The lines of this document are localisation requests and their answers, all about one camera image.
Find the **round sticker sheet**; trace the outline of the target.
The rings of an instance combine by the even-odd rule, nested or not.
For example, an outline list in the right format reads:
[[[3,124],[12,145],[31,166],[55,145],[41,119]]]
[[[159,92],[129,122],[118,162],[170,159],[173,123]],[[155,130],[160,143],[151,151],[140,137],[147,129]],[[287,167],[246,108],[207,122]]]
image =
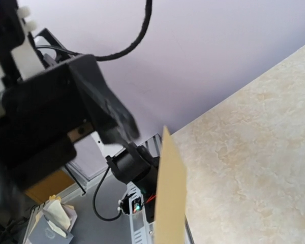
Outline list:
[[[168,131],[163,128],[157,181],[154,243],[185,242],[187,169]]]

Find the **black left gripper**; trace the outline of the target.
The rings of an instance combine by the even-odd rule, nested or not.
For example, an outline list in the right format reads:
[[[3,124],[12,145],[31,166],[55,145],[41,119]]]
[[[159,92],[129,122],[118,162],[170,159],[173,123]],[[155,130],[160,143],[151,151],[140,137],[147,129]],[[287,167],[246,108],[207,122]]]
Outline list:
[[[76,156],[96,131],[104,144],[137,140],[132,113],[107,85],[96,59],[80,55],[4,93],[0,118],[0,211],[20,211],[23,191]]]

